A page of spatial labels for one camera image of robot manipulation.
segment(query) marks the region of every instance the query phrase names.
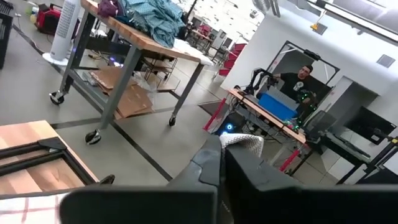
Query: wooden board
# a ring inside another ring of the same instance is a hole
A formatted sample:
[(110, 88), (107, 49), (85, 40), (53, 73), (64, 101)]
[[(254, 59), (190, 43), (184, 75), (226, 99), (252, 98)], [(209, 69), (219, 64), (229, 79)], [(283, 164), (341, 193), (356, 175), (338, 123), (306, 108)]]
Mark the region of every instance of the wooden board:
[[(238, 98), (239, 100), (243, 99), (243, 96), (241, 96), (238, 93), (239, 92), (238, 90), (232, 89), (232, 90), (228, 90), (228, 91), (229, 91), (230, 94), (232, 94), (234, 97)], [(290, 137), (298, 140), (301, 143), (305, 143), (306, 139), (305, 139), (305, 135), (303, 133), (298, 133), (297, 134), (296, 132), (294, 132), (290, 128), (284, 126), (283, 122), (280, 119), (278, 119), (275, 116), (273, 116), (270, 112), (268, 112), (267, 110), (262, 108), (257, 103), (252, 103), (250, 100), (247, 100), (247, 99), (243, 99), (243, 103), (248, 105), (249, 107), (251, 107), (255, 111), (257, 111), (259, 114), (263, 115), (267, 120), (269, 120), (270, 122), (274, 123), (278, 128), (282, 128), (282, 130), (284, 132), (286, 132)]]
[(190, 55), (188, 53), (182, 52), (176, 48), (168, 49), (159, 45), (152, 38), (147, 35), (139, 32), (138, 30), (123, 24), (122, 22), (117, 21), (113, 17), (103, 18), (97, 15), (98, 12), (98, 3), (90, 0), (81, 0), (81, 6), (87, 10), (89, 13), (99, 18), (101, 22), (115, 30), (119, 35), (126, 38), (132, 45), (137, 47), (138, 49), (150, 50), (152, 52), (157, 52), (159, 54), (168, 55), (170, 57), (184, 58), (187, 60), (191, 60), (194, 62), (200, 62), (200, 59)]
[[(23, 124), (0, 126), (0, 150), (52, 137), (59, 137), (59, 135), (46, 121), (34, 121)], [(70, 147), (67, 147), (71, 155), (76, 158), (81, 166), (86, 169), (95, 181), (98, 181), (95, 175), (70, 149)], [(7, 159), (0, 160), (0, 165), (21, 159), (27, 159), (32, 156), (38, 156), (43, 153), (46, 152), (36, 151), (29, 154), (9, 157)], [(62, 159), (57, 159), (55, 161), (47, 162), (39, 166), (0, 177), (0, 194), (46, 192), (82, 186), (84, 186), (84, 184)]]

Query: checkered cloth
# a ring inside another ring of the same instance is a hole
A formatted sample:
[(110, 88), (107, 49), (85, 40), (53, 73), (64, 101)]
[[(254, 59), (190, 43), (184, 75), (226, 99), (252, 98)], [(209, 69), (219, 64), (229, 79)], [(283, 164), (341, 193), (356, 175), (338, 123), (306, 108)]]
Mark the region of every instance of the checkered cloth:
[(251, 134), (225, 133), (220, 136), (220, 141), (223, 149), (231, 144), (240, 143), (258, 157), (261, 156), (262, 147), (264, 145), (264, 139), (262, 137)]
[(0, 200), (1, 224), (60, 224), (59, 205), (66, 194)]

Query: caster wheel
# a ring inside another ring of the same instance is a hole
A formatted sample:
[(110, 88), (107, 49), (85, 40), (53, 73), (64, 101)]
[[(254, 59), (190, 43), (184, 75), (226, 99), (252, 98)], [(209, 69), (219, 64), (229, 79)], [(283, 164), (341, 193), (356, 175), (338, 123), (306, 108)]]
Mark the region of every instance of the caster wheel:
[(62, 103), (65, 101), (64, 97), (61, 96), (60, 98), (56, 98), (56, 95), (57, 95), (57, 92), (53, 92), (53, 93), (50, 94), (50, 100), (51, 100), (51, 102), (52, 102), (53, 104), (55, 104), (55, 105), (60, 105), (60, 104), (62, 104)]
[(175, 125), (175, 117), (172, 116), (172, 117), (169, 119), (169, 126), (172, 127), (172, 126), (174, 126), (174, 125)]
[(90, 132), (90, 133), (86, 134), (85, 141), (89, 145), (96, 144), (100, 140), (101, 140), (101, 135), (100, 135), (100, 132), (98, 130), (95, 130), (93, 132)]

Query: clothing pile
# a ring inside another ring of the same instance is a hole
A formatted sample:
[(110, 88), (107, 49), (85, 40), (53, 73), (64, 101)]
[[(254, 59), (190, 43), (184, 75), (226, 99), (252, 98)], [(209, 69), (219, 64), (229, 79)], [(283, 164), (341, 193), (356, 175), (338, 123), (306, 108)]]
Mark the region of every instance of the clothing pile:
[(174, 46), (175, 36), (185, 26), (182, 10), (171, 0), (102, 0), (98, 14), (115, 17), (168, 48)]

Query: black t-shirt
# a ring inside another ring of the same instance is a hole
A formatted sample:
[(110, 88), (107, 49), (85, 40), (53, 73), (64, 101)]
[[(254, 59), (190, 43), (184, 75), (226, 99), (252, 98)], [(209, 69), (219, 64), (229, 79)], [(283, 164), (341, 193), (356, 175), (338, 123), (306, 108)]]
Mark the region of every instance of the black t-shirt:
[(297, 100), (297, 93), (301, 89), (308, 89), (308, 80), (299, 79), (296, 73), (283, 73), (280, 74), (280, 79), (285, 81), (284, 85), (280, 89), (282, 93), (285, 93), (288, 97), (293, 100)]

